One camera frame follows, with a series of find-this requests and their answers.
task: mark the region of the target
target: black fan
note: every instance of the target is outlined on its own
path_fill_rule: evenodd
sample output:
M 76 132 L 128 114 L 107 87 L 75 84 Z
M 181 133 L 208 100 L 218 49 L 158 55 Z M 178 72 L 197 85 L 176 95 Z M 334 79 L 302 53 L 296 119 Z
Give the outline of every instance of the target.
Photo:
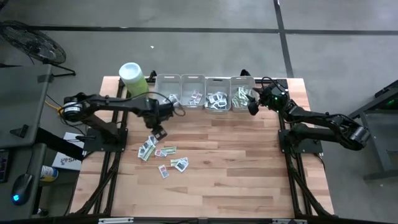
M 0 23 L 0 35 L 12 46 L 21 50 L 28 56 L 53 66 L 68 70 L 75 75 L 73 70 L 59 66 L 67 59 L 65 51 L 54 40 L 40 31 L 29 30 L 27 24 L 18 21 L 4 21 Z
M 0 0 L 0 10 L 4 8 L 4 6 L 6 6 L 8 0 Z

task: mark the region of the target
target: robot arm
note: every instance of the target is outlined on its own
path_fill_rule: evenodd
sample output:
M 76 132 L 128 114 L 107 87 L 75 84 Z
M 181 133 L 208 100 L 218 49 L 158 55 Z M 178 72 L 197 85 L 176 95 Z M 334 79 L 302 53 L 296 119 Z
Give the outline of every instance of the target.
M 292 145 L 298 145 L 304 139 L 316 139 L 338 142 L 343 147 L 354 151 L 365 147 L 370 137 L 369 131 L 357 122 L 343 114 L 316 113 L 306 111 L 289 98 L 287 90 L 281 89 L 275 83 L 267 87 L 253 88 L 259 94 L 259 100 L 250 98 L 249 112 L 255 115 L 259 106 L 279 113 L 288 123 L 297 123 L 289 131 L 287 140 Z M 303 123 L 323 126 L 327 129 L 309 128 Z
M 65 97 L 63 102 L 63 117 L 67 121 L 81 121 L 93 129 L 100 131 L 103 139 L 106 141 L 105 143 L 112 143 L 119 140 L 118 129 L 115 123 L 106 123 L 97 117 L 94 114 L 95 111 L 133 112 L 138 117 L 144 118 L 146 127 L 152 129 L 152 134 L 158 140 L 167 135 L 160 123 L 173 116 L 174 111 L 172 103 L 160 105 L 157 100 L 144 96 L 121 99 L 79 93 L 75 96 Z

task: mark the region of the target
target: paper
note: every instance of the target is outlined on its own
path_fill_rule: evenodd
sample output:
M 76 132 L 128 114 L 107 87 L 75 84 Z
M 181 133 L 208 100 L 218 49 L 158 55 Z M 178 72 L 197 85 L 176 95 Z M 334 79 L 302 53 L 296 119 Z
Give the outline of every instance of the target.
M 159 166 L 160 173 L 162 174 L 163 179 L 169 176 L 169 172 L 167 172 L 166 166 Z
M 76 136 L 81 136 L 81 134 L 75 134 L 75 133 L 65 133 L 63 138 L 65 140 L 71 140 L 70 143 L 83 148 L 85 143 L 81 141 L 76 140 Z M 57 168 L 62 168 L 62 169 L 70 169 L 70 170 L 80 170 L 81 169 L 81 161 L 71 158 L 69 156 L 66 156 L 65 154 L 58 152 L 57 155 L 55 156 L 54 161 L 52 162 L 52 167 L 57 167 Z

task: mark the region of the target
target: clear plastic bin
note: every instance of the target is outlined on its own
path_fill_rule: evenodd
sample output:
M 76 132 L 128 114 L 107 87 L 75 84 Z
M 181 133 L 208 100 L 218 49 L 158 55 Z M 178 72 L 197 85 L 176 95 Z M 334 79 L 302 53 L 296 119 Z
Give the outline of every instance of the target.
M 175 94 L 180 100 L 181 90 L 181 76 L 173 74 L 159 74 L 156 76 L 155 92 L 161 93 L 166 97 L 170 94 Z M 159 104 L 164 104 L 164 97 L 154 94 L 153 97 L 159 101 Z
M 231 102 L 232 98 L 234 97 L 235 93 L 238 91 L 239 87 L 245 87 L 251 90 L 253 87 L 256 87 L 256 81 L 254 81 L 253 77 L 246 76 L 246 77 L 231 77 Z M 235 107 L 231 104 L 232 111 L 234 112 L 249 112 L 247 107 Z
M 217 91 L 227 94 L 226 109 L 210 109 L 206 108 L 207 113 L 226 114 L 231 109 L 231 82 L 229 78 L 207 78 L 206 79 L 206 95 L 208 93 L 216 93 Z
M 181 76 L 181 105 L 187 110 L 202 110 L 206 101 L 206 77 L 204 75 L 184 74 Z M 202 94 L 197 105 L 189 105 L 194 90 Z

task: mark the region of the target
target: gray floor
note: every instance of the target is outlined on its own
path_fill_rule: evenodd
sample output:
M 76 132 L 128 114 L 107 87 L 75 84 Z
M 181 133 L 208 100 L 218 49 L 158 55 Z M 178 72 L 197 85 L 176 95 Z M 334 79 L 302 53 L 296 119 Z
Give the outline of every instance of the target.
M 397 30 L 395 0 L 280 0 L 287 29 Z M 28 24 L 277 28 L 271 0 L 12 0 L 0 19 Z M 49 95 L 61 102 L 80 91 L 97 93 L 102 76 L 118 75 L 125 62 L 144 73 L 204 73 L 286 77 L 278 34 L 156 32 L 46 32 L 66 51 L 63 65 L 77 76 L 58 78 Z M 350 113 L 397 79 L 398 36 L 288 35 L 294 76 L 304 78 L 311 109 Z M 30 65 L 23 53 L 0 42 L 0 63 Z M 66 130 L 46 108 L 42 126 L 61 136 Z M 360 152 L 323 143 L 326 176 L 335 213 L 345 218 L 397 222 L 397 179 L 364 182 L 378 170 L 371 148 Z M 64 213 L 72 184 L 47 189 L 52 215 Z

